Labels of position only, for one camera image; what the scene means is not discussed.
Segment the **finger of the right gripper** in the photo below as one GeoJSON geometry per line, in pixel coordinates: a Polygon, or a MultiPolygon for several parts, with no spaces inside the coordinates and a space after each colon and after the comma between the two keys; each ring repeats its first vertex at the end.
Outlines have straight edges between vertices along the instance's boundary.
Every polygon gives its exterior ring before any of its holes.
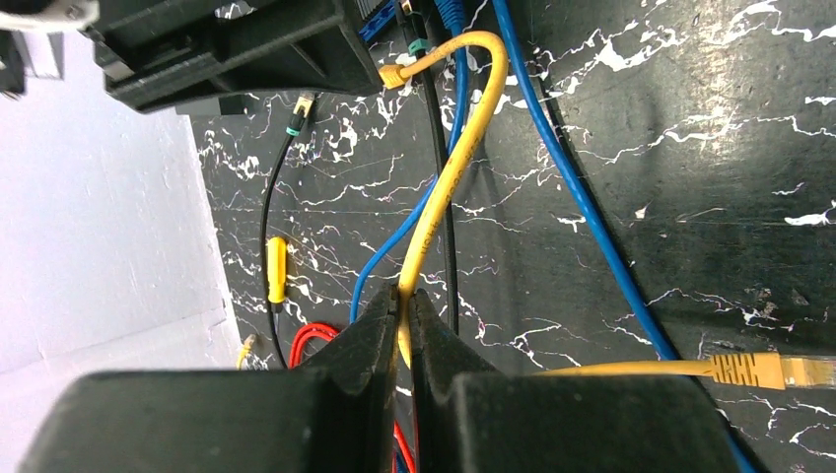
{"type": "Polygon", "coordinates": [[[83,34],[107,94],[140,112],[270,91],[382,83],[355,1],[103,1],[83,34]]]}

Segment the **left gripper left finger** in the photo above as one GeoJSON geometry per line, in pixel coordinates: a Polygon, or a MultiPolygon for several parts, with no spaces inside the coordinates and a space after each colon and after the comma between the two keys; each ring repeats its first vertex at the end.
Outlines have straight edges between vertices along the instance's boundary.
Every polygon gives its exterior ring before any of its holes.
{"type": "Polygon", "coordinates": [[[388,472],[397,289],[297,367],[94,372],[58,397],[23,472],[388,472]]]}

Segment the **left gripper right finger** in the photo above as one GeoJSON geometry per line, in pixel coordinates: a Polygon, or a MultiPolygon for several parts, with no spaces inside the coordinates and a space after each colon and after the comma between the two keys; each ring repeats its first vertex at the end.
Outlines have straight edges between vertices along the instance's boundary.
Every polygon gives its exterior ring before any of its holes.
{"type": "Polygon", "coordinates": [[[424,472],[733,472],[719,414],[683,376],[509,375],[408,301],[424,472]]]}

